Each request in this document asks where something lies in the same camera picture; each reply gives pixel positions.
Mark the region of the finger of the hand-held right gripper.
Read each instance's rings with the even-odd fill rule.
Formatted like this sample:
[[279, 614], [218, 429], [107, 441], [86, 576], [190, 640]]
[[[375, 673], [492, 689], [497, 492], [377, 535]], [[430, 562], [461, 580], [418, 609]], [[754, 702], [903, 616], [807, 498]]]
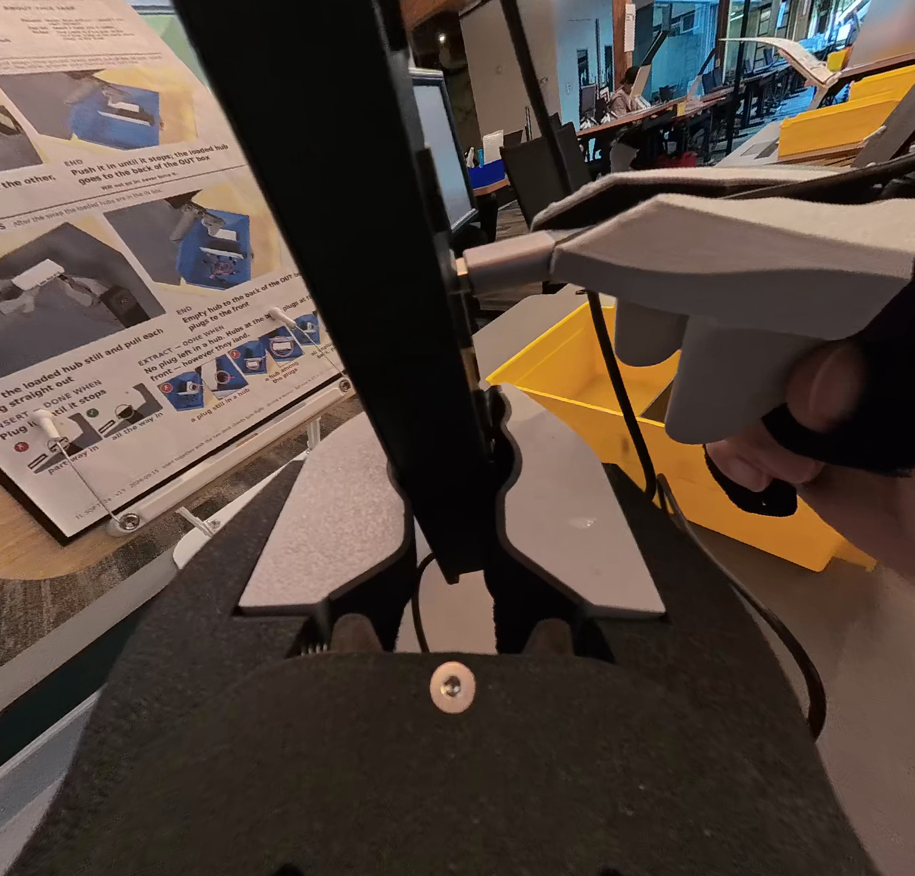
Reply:
[[767, 165], [609, 174], [549, 204], [532, 219], [531, 232], [587, 228], [662, 194], [718, 199], [801, 183], [843, 171], [843, 168], [813, 165]]
[[914, 203], [661, 195], [560, 242], [560, 281], [736, 329], [824, 341], [869, 324], [913, 276]]

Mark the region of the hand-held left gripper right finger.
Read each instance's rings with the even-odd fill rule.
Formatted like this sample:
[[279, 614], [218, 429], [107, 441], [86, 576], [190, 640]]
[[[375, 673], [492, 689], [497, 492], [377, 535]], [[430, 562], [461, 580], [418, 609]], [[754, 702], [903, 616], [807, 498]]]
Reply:
[[541, 619], [583, 641], [598, 622], [660, 621], [649, 565], [599, 456], [511, 384], [489, 388], [498, 554], [489, 568], [497, 643], [526, 643]]

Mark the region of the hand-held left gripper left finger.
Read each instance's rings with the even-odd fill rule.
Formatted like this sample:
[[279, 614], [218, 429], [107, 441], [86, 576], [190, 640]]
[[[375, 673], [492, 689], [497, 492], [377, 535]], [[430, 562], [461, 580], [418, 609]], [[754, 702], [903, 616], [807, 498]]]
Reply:
[[414, 516], [360, 413], [305, 458], [237, 609], [310, 618], [322, 642], [359, 614], [396, 643], [416, 580]]

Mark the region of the yellow storage bin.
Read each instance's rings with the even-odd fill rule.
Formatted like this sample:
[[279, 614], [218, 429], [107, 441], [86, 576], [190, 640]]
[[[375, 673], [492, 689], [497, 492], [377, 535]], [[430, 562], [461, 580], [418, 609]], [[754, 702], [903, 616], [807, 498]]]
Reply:
[[[829, 527], [805, 503], [788, 517], [749, 514], [732, 504], [707, 469], [701, 447], [672, 440], [664, 415], [680, 355], [651, 367], [620, 366], [653, 466], [669, 482], [685, 517], [814, 572], [832, 560], [867, 571], [875, 560]], [[605, 463], [644, 484], [641, 463], [604, 364], [597, 333], [582, 303], [488, 377], [537, 400], [573, 429]]]

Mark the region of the black USB hub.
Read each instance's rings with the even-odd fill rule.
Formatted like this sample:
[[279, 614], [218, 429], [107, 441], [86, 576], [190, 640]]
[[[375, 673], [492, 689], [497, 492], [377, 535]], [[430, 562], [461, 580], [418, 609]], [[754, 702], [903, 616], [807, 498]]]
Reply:
[[399, 0], [173, 0], [441, 571], [499, 561], [492, 422]]

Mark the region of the person's right hand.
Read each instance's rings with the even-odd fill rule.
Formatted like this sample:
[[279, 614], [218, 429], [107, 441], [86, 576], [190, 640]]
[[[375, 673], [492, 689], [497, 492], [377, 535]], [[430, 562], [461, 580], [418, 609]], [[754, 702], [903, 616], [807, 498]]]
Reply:
[[[804, 356], [786, 385], [794, 424], [817, 440], [845, 427], [860, 411], [867, 362], [851, 341], [825, 344]], [[722, 480], [749, 493], [786, 483], [826, 524], [877, 563], [913, 581], [913, 474], [889, 476], [850, 468], [785, 447], [765, 422], [704, 446]]]

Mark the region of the row of wooden desks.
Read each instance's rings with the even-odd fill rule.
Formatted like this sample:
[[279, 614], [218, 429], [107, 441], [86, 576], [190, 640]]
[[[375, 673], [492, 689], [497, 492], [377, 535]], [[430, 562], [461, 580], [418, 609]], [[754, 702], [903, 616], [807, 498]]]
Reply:
[[753, 115], [763, 114], [762, 97], [777, 79], [774, 72], [761, 72], [739, 86], [726, 85], [702, 97], [684, 96], [612, 118], [604, 124], [578, 130], [578, 142], [588, 159], [597, 146], [608, 147], [623, 134], [660, 133], [662, 141], [675, 142], [675, 156], [680, 156], [691, 150], [692, 135], [699, 133], [701, 143], [694, 153], [698, 163], [706, 165], [727, 129], [737, 133], [748, 127]]

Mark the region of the row of yellow bins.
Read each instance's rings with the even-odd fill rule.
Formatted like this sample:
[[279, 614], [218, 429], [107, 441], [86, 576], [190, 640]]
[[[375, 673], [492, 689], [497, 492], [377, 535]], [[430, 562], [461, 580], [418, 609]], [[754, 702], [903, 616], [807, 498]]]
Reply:
[[859, 148], [884, 125], [913, 84], [913, 65], [854, 81], [843, 103], [824, 105], [783, 121], [777, 160], [822, 158]]

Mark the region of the mobile whiteboard black stand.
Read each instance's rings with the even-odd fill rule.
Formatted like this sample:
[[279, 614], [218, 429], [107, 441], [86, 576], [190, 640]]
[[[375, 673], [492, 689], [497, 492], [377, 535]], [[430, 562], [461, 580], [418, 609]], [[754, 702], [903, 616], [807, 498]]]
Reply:
[[455, 235], [478, 217], [478, 207], [458, 138], [445, 76], [442, 71], [414, 67], [409, 69], [409, 73], [449, 229]]

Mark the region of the instruction sheet on wooden stand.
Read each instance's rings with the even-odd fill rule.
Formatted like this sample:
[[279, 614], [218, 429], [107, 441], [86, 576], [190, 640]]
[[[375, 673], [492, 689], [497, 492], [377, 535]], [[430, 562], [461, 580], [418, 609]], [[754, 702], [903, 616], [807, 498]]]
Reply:
[[348, 375], [337, 376], [314, 393], [284, 406], [275, 415], [225, 443], [212, 455], [183, 470], [153, 493], [130, 504], [118, 516], [137, 516], [127, 531], [110, 530], [111, 521], [81, 533], [62, 544], [14, 497], [2, 492], [2, 581], [42, 581], [82, 573], [118, 551], [142, 540], [150, 529], [177, 508], [189, 507], [208, 491], [280, 442], [305, 432], [306, 428], [338, 404], [355, 395]]

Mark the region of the printed instruction sheet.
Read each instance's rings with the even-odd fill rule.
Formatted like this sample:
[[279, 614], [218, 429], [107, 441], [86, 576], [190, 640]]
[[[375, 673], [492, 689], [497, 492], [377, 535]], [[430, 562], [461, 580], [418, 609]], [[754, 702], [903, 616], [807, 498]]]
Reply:
[[175, 12], [1, 13], [2, 488], [130, 535], [351, 386]]

